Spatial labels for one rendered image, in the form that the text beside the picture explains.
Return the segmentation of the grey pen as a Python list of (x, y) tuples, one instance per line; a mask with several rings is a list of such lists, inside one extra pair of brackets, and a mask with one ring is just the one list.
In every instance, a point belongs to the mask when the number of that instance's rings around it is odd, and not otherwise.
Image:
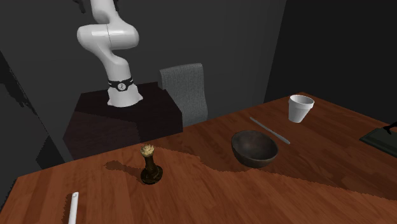
[(280, 134), (274, 132), (273, 130), (269, 129), (268, 127), (264, 126), (264, 124), (260, 123), (258, 120), (255, 120), (253, 117), (249, 117), (254, 123), (258, 124), (260, 127), (264, 128), (265, 130), (269, 131), (275, 137), (279, 138), (281, 141), (285, 142), (286, 144), (291, 144), (289, 140), (285, 137), (281, 136)]

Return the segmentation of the dark vase with cream flower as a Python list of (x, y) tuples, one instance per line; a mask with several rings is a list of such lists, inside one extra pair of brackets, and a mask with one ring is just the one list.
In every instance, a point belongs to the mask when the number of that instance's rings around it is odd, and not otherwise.
[(154, 146), (146, 144), (141, 147), (140, 153), (145, 160), (145, 168), (141, 172), (141, 180), (147, 185), (159, 182), (163, 175), (163, 169), (154, 162)]

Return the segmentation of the dark brown bowl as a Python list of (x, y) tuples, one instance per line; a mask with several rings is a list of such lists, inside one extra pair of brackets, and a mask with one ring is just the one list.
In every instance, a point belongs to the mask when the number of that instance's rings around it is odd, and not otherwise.
[(251, 168), (262, 168), (278, 155), (277, 144), (268, 135), (256, 130), (242, 130), (231, 138), (235, 158)]

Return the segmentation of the dark robot stand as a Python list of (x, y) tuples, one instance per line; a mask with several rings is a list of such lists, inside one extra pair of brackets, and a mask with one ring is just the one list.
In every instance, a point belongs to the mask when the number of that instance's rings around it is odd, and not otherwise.
[(144, 143), (183, 131), (182, 113), (158, 83), (138, 86), (143, 100), (133, 106), (107, 105), (106, 90), (80, 95), (63, 136), (73, 159)]

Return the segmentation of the white marker pen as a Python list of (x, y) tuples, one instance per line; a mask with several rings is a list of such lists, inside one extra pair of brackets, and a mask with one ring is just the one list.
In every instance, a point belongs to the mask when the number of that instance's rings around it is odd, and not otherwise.
[(76, 224), (77, 210), (78, 210), (79, 193), (74, 192), (71, 197), (71, 206), (69, 210), (69, 219), (67, 224)]

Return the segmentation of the white paper cup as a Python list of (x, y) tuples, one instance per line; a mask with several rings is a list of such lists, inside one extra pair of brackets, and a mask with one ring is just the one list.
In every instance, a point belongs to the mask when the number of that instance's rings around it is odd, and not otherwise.
[(294, 123), (300, 123), (307, 113), (313, 108), (315, 101), (304, 95), (292, 95), (289, 97), (288, 119)]

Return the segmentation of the grey fabric chair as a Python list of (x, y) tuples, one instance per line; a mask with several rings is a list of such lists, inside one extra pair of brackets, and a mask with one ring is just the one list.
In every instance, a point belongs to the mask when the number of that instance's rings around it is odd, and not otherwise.
[(183, 127), (207, 120), (204, 68), (201, 63), (161, 69), (159, 87), (168, 92), (181, 111)]

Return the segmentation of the dark green flat tray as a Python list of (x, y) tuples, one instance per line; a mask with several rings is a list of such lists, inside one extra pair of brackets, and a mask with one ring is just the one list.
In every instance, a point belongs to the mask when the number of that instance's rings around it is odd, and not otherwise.
[(397, 122), (383, 128), (376, 128), (359, 140), (397, 158), (397, 132), (391, 129), (397, 127)]

